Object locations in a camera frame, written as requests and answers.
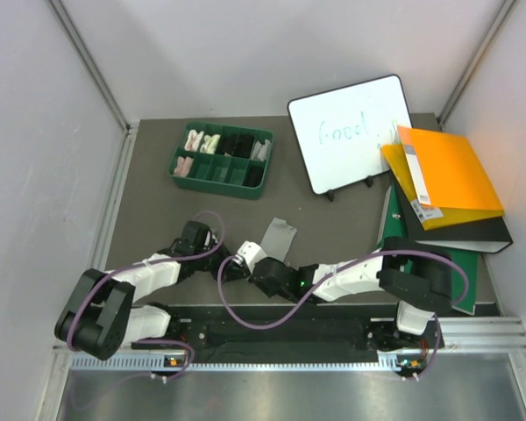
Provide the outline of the grey underwear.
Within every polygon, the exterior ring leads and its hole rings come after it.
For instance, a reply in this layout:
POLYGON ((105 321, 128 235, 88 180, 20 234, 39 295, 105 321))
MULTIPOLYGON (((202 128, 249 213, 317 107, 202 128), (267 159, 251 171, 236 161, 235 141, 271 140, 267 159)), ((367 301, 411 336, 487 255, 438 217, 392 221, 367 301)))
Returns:
POLYGON ((296 234, 297 229, 286 220, 273 218, 259 244, 268 257, 284 261, 296 234))

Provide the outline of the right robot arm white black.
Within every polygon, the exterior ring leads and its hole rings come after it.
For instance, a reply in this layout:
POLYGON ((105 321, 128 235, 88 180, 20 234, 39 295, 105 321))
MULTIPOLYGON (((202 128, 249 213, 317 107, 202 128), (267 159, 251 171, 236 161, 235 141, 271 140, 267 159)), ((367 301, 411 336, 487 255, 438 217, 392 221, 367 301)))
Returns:
POLYGON ((387 292, 399 300, 391 333, 404 347, 423 337, 436 313, 451 309, 452 272, 458 268, 448 253, 400 237, 385 239, 381 248, 355 260, 298 269, 253 242, 245 242, 238 257, 249 272, 249 282, 269 297, 280 296, 297 305, 387 292))

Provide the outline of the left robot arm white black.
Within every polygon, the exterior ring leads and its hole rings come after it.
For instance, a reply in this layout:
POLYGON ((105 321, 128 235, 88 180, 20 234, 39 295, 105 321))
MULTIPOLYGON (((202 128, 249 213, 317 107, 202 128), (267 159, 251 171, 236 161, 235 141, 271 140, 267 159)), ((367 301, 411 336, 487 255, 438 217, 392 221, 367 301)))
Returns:
POLYGON ((181 337, 176 314, 163 304, 136 302, 196 273, 216 276, 230 255, 208 225, 189 220, 171 246, 143 261, 107 272, 84 271, 57 319, 54 336, 99 360, 145 339, 175 346, 181 337))

